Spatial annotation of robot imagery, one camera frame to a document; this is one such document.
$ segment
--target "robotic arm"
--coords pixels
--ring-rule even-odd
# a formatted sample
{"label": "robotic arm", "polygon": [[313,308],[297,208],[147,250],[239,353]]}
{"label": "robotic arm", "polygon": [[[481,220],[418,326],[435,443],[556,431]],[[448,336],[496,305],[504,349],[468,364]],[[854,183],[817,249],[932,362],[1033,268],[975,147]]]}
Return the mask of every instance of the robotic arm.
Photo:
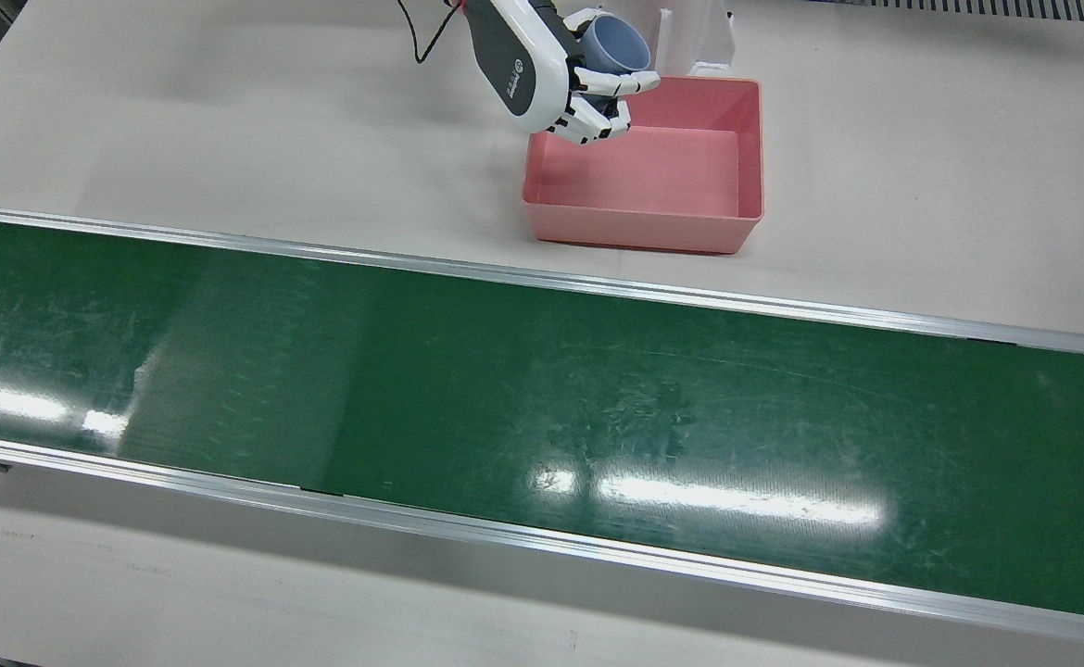
{"label": "robotic arm", "polygon": [[[623,94],[660,82],[656,72],[615,75],[583,66],[579,38],[603,10],[563,18],[551,0],[450,1],[462,3],[480,72],[525,131],[553,131],[573,143],[618,137],[631,123]],[[607,102],[597,110],[584,94]]]}

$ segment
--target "metal grate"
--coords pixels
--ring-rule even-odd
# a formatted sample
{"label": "metal grate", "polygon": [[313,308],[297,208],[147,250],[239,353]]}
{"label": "metal grate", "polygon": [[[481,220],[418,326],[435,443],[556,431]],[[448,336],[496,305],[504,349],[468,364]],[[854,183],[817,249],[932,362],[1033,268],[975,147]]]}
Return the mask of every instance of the metal grate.
{"label": "metal grate", "polygon": [[963,14],[1029,16],[1084,22],[1084,0],[830,0],[839,3],[872,4],[876,8],[902,8]]}

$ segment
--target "metal edge strip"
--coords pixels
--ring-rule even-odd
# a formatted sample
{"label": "metal edge strip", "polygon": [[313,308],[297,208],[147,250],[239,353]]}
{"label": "metal edge strip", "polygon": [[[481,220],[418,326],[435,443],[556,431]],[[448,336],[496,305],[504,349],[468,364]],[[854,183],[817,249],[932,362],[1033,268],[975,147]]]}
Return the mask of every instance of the metal edge strip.
{"label": "metal edge strip", "polygon": [[0,464],[33,465],[68,473],[89,474],[136,485],[194,495],[243,505],[292,512],[348,524],[439,537],[470,543],[503,544],[542,550],[560,556],[588,557],[592,561],[644,567],[660,573],[689,575],[732,583],[753,590],[791,594],[826,602],[908,613],[908,615],[962,621],[978,626],[1028,632],[1059,639],[1084,641],[1084,615],[980,600],[957,594],[924,591],[863,581],[836,575],[740,562],[679,550],[648,548],[569,535],[557,530],[502,524],[439,511],[416,510],[373,499],[331,497],[305,491],[295,486],[268,485],[263,482],[192,473],[108,457],[67,452],[0,440]]}
{"label": "metal edge strip", "polygon": [[576,275],[549,270],[515,269],[515,267],[443,260],[443,258],[335,248],[330,245],[237,236],[232,235],[232,233],[192,232],[166,227],[82,219],[81,217],[30,214],[4,210],[4,208],[0,208],[0,222],[62,229],[62,231],[69,232],[101,233],[101,235],[106,236],[165,241],[171,244],[199,245],[207,246],[207,248],[356,264],[380,267],[380,269],[414,270],[418,273],[478,279],[491,283],[583,292],[590,293],[590,295],[622,296],[622,298],[687,305],[687,307],[728,309],[728,311],[787,317],[792,318],[792,320],[906,331],[906,333],[912,334],[932,334],[932,336],[952,338],[995,341],[1012,343],[1017,346],[1038,347],[1038,349],[1084,354],[1084,333],[1063,333],[1062,331],[954,320],[953,318],[909,315],[874,308],[841,307],[841,305],[782,299],[773,296],[738,295],[738,293],[732,292],[640,283],[631,282],[631,280]]}

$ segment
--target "black cable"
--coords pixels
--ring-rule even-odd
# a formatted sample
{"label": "black cable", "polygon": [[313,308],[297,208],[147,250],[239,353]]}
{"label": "black cable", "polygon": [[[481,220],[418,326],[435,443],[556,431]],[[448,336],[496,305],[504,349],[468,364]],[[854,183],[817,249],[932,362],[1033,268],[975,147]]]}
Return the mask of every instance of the black cable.
{"label": "black cable", "polygon": [[12,16],[11,14],[9,14],[8,11],[5,11],[3,9],[2,4],[0,4],[0,16],[3,17],[3,21],[8,22],[8,25],[11,25],[11,24],[13,24],[13,23],[16,22],[16,20],[14,18],[14,16]]}
{"label": "black cable", "polygon": [[448,27],[448,22],[452,21],[452,16],[456,15],[456,12],[464,5],[463,0],[456,0],[456,3],[452,4],[452,11],[448,12],[448,15],[443,18],[443,22],[439,24],[439,29],[436,30],[435,37],[430,38],[430,42],[427,43],[427,50],[423,51],[423,54],[418,54],[418,34],[415,33],[414,22],[411,21],[411,12],[406,11],[405,4],[402,0],[398,0],[398,7],[402,8],[402,16],[405,16],[405,25],[411,26],[411,41],[414,42],[414,62],[420,65],[427,60],[427,55],[430,54],[431,49],[435,49],[436,41],[439,41],[439,36],[443,34],[444,27]]}

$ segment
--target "robot finger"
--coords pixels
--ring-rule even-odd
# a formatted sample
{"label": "robot finger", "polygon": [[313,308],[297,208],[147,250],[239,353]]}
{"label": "robot finger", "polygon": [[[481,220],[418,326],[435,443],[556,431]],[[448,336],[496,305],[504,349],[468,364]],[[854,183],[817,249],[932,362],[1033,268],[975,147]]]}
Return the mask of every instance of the robot finger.
{"label": "robot finger", "polygon": [[646,92],[657,88],[661,82],[661,77],[653,70],[617,75],[617,73],[593,72],[588,67],[576,67],[576,76],[579,77],[580,92],[606,94],[609,98]]}
{"label": "robot finger", "polygon": [[556,119],[553,127],[556,136],[573,143],[607,139],[614,131],[612,121],[579,94],[571,94],[567,113]]}
{"label": "robot finger", "polygon": [[628,102],[617,100],[616,105],[617,114],[615,117],[609,118],[609,123],[612,124],[609,139],[623,134],[623,132],[628,131],[628,128],[632,127],[632,114],[628,113]]}
{"label": "robot finger", "polygon": [[588,24],[592,23],[592,18],[596,16],[604,16],[607,14],[604,10],[597,8],[585,8],[578,12],[568,14],[567,17],[563,18],[563,25],[567,26],[577,38],[583,37],[583,31],[588,29]]}

